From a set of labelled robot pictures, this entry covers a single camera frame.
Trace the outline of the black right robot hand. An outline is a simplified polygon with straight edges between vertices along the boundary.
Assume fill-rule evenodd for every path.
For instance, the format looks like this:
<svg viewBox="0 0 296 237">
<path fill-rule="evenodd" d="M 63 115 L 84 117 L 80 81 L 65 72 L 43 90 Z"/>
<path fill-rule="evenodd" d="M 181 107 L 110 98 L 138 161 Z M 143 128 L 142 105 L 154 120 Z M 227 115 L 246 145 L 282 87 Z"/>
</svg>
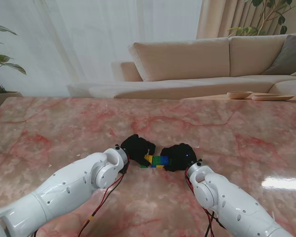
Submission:
<svg viewBox="0 0 296 237">
<path fill-rule="evenodd" d="M 164 169 L 171 172 L 186 170 L 198 162 L 193 148 L 185 143 L 163 148 L 160 155 L 168 157 L 169 164 L 164 165 Z"/>
</svg>

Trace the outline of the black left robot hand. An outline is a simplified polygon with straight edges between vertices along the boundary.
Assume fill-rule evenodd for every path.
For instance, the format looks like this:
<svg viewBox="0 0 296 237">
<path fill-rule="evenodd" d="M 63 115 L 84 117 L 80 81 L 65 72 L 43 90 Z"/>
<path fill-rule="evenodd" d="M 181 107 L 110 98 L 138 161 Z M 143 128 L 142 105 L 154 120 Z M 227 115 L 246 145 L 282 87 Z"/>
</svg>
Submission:
<svg viewBox="0 0 296 237">
<path fill-rule="evenodd" d="M 145 155 L 154 155 L 156 145 L 146 139 L 133 134 L 121 143 L 129 158 L 136 161 L 139 165 L 150 166 L 151 163 L 145 159 Z"/>
</svg>

